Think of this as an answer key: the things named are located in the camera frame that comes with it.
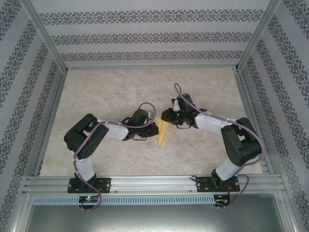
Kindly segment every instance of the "marble floor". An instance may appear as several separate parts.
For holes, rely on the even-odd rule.
[[[231,68],[69,71],[41,176],[73,175],[72,153],[63,137],[83,116],[92,113],[102,120],[121,121],[140,103],[151,102],[161,117],[177,96],[175,82],[199,108],[228,118],[245,116]],[[169,124],[161,149],[156,136],[145,142],[106,139],[93,154],[93,166],[97,175],[210,174],[225,158],[220,135]],[[261,166],[252,165],[243,173],[262,173]]]

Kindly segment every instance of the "ventilation slot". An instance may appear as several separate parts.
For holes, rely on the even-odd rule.
[[[78,205],[79,196],[35,197],[34,205]],[[213,195],[102,196],[102,205],[214,204]]]

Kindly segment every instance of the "enclosure wall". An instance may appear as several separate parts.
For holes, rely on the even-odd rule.
[[[0,231],[33,175],[62,73],[17,0],[0,1]]]
[[[242,70],[276,173],[309,230],[309,1],[282,1]]]
[[[69,68],[236,65],[269,0],[35,0]]]

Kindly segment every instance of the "yellow object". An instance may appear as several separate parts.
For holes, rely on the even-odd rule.
[[[166,121],[163,121],[159,117],[155,118],[155,123],[159,127],[158,140],[159,140],[159,149],[160,149],[163,143],[166,129],[168,128],[168,123]]]

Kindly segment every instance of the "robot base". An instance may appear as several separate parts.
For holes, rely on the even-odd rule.
[[[110,193],[111,189],[111,179],[110,178],[97,178],[92,177],[89,184],[94,186],[100,191],[100,193]],[[68,193],[96,193],[92,188],[83,183],[77,176],[75,178],[70,178]]]
[[[211,181],[210,176],[198,176],[195,179],[197,183],[197,192],[226,192],[228,187],[230,187],[230,192],[239,192],[239,182],[236,176],[229,178],[216,188],[216,186]]]

